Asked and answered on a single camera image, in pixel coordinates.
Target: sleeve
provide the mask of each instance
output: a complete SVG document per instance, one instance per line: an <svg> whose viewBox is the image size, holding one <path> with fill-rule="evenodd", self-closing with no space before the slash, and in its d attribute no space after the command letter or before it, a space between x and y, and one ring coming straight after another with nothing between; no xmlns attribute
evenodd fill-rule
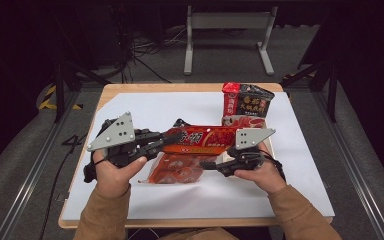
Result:
<svg viewBox="0 0 384 240"><path fill-rule="evenodd" d="M286 239L341 239L321 213L292 186L269 195L269 200Z"/></svg>
<svg viewBox="0 0 384 240"><path fill-rule="evenodd" d="M130 187L119 198L105 197L95 188L81 213L74 239L124 240L129 199Z"/></svg>

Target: black cable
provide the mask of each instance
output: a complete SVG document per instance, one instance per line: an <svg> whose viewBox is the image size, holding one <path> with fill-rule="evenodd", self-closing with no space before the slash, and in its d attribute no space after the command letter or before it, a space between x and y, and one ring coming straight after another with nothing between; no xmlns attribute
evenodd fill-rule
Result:
<svg viewBox="0 0 384 240"><path fill-rule="evenodd" d="M64 165L65 161L67 160L67 157L71 153L73 153L74 148L76 148L77 144L79 144L86 136L87 136L87 134L83 135L83 137L81 137L75 143L73 143L73 145L70 148L70 151L67 152L67 154L65 155L64 159L62 160L62 162L61 162L61 164L60 164L60 166L58 168L57 174L55 175L55 178L54 178L54 183L52 184L51 195L49 196L48 206L46 208L45 220L43 221L42 231L40 233L39 239L43 239L43 234L45 233L46 224L48 223L49 211L51 209L52 197L54 195L55 186L57 184L58 176L59 176L59 174L61 172L62 166Z"/></svg>
<svg viewBox="0 0 384 240"><path fill-rule="evenodd" d="M139 58L134 57L134 59L137 60L137 61L139 61L140 63L142 63L146 68L148 68L151 72L153 72L155 75L157 75L157 77L159 77L161 80L166 81L166 82L168 82L168 83L172 83L172 82L170 82L169 80L167 80L167 79L161 77L158 73L156 73L154 70L152 70L152 68L150 68L150 67L149 67L148 65L146 65L144 62L142 62L142 60L140 60Z"/></svg>

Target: person's left hand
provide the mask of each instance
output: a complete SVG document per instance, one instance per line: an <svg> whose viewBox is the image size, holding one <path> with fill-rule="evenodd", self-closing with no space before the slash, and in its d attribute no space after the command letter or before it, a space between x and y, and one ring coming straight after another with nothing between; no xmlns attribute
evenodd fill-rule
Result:
<svg viewBox="0 0 384 240"><path fill-rule="evenodd" d="M104 158L102 150L96 150L93 161L96 163ZM147 159L140 157L123 168L117 168L109 161L96 165L98 183L96 189L106 197L121 197L129 188L129 180L145 166Z"/></svg>

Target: gray carpet floor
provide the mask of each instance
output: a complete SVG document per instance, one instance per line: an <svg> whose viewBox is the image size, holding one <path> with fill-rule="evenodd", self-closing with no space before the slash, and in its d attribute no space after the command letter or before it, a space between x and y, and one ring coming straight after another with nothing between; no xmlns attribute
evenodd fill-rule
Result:
<svg viewBox="0 0 384 240"><path fill-rule="evenodd" d="M144 63L165 79L174 83L204 82L280 82L282 77L297 72L297 65L317 31L317 26L300 28L275 28L268 46L275 75L267 76L256 49L256 41L261 33L246 30L238 36L231 36L223 31L204 31L194 34L194 60L191 76L183 74L185 44L178 42L166 46L155 54L138 56ZM130 71L125 75L133 83L164 83L159 77L138 61L129 62ZM120 75L110 81L121 82ZM340 129L346 146L349 148L359 172L372 198L377 204L378 212L384 220L384 169L367 139L364 129L349 104L347 96L339 86L337 94L337 123L331 123L320 107L320 98L326 99L326 90L312 93L302 80L285 89L291 94L291 104L315 160L336 216L332 225L343 239L384 239L384 230L380 233L376 221L370 215L370 209L363 204L362 195L352 174L343 160L340 146L335 140L332 126ZM52 146L44 159L43 171L39 172L26 195L25 205L13 219L5 235L7 239L39 239L42 224L47 211L47 203L58 168L70 150L62 143L73 135L83 136L87 133L99 100L102 86L85 82L79 93L71 93L75 103L83 104L82 110L68 110L66 118L60 123L60 131L55 136ZM43 93L37 97L38 103ZM55 119L55 110L43 109L8 145L0 156L0 227L19 190L23 188L26 177L37 161L43 145ZM44 239L71 239L74 230L64 230L58 226L58 218L63 202L76 169L82 146L69 154L56 183L52 197ZM271 227L273 239L281 239L281 230Z"/></svg>

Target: table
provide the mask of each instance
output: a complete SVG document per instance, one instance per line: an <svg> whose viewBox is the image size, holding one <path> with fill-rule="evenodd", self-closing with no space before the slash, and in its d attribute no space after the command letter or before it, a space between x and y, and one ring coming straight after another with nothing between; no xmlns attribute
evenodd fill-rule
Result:
<svg viewBox="0 0 384 240"><path fill-rule="evenodd" d="M288 183L301 191L327 220L331 220L334 216L331 203L286 93L282 92L279 84L261 83L256 85L276 94L270 105L266 120L267 127L276 129L276 133L271 137L271 143L275 158L284 165ZM216 125L220 119L214 117L220 114L221 118L222 113L223 95L221 88L222 84L219 83L107 85L98 102L97 112L91 124L85 146L94 139L103 119L105 120L108 116L121 115L120 111L126 109L132 110L135 128L144 128L144 124L149 124L150 119L155 120L158 118L158 123L154 124L156 129L148 126L151 131L161 131L158 128L165 128L164 125L166 124L171 125L175 119L173 119L173 114L170 114L170 112L175 112L183 117L183 115L186 116L188 112L193 111L192 113L195 114L187 116L187 120L191 120L191 123ZM126 99L146 100L150 96L154 101L147 103L148 108L143 103L141 103L141 107L135 108L135 103L132 101L129 104L124 104L125 106L121 106L122 104L118 101L120 98L124 98L124 103ZM184 96L184 99L179 99L179 102L185 104L188 111L175 111L173 106L176 104L170 105L169 103L165 108L161 107L161 109L157 110L151 108L157 102L155 99L163 101L164 98L170 96ZM190 101L190 96L194 97L195 101ZM208 102L208 99L219 99L220 102L203 106L201 102ZM135 118L135 116L140 116L143 109L146 110L146 113L160 111L160 115L151 115L152 118ZM80 212L95 185L93 183L83 183L82 169L89 162L89 157L90 153L85 151L85 147L83 147L70 187L70 196L65 200L59 219L59 225L62 228L77 227ZM129 217L126 222L127 228L270 226L278 224L269 205L267 194L258 189L252 182L237 178L225 178L216 171L205 171L201 181L194 184L141 185L137 183L137 180L140 178L143 180L143 177L147 176L148 172L146 171L149 168L146 168L148 164L131 181L132 197ZM209 194L210 191L214 190L218 191L217 195ZM241 193L229 195L226 194L227 191L240 191ZM179 199L181 201L175 202L186 202L188 207L174 204L170 205L174 210L168 211L167 206L164 205L168 202L167 200L173 202L173 200ZM258 206L256 209L247 207L253 206L253 204L255 206L256 202Z"/></svg>

